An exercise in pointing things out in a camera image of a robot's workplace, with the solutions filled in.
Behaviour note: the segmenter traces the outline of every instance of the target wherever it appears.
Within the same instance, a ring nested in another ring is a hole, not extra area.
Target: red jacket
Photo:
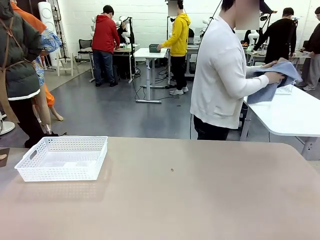
[[[115,22],[106,15],[98,15],[95,22],[95,31],[92,40],[92,49],[114,53],[120,40]]]

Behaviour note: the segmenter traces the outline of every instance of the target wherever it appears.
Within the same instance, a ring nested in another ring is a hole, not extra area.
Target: yellow hoodie
[[[190,18],[186,13],[182,13],[176,17],[173,23],[172,37],[170,37],[162,45],[171,47],[171,56],[183,57],[187,53]]]

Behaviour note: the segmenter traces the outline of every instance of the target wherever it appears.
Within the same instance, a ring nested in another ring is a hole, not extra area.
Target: white cardigan
[[[245,96],[268,85],[262,75],[246,78],[258,67],[247,67],[243,47],[219,16],[212,20],[199,48],[191,96],[191,114],[213,126],[237,129]]]

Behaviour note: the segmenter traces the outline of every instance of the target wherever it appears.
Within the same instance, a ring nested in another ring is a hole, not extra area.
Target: dark green jacket
[[[6,67],[23,61],[26,58],[33,61],[42,50],[41,35],[29,23],[14,13],[10,0],[0,0],[0,18],[9,27],[13,19],[12,33],[22,47],[20,50],[12,37],[9,38],[9,54]],[[0,23],[0,67],[5,61],[7,31]],[[31,63],[20,63],[6,70],[6,92],[8,98],[26,97],[39,90],[39,80]]]

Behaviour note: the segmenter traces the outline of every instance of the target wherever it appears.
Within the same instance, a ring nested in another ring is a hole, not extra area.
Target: person in white cardigan
[[[235,34],[236,24],[245,23],[258,10],[256,0],[223,0],[219,16],[203,36],[190,109],[198,140],[225,141],[230,129],[239,127],[244,97],[284,78],[277,72],[250,78],[255,68],[270,68],[276,63],[248,67]]]

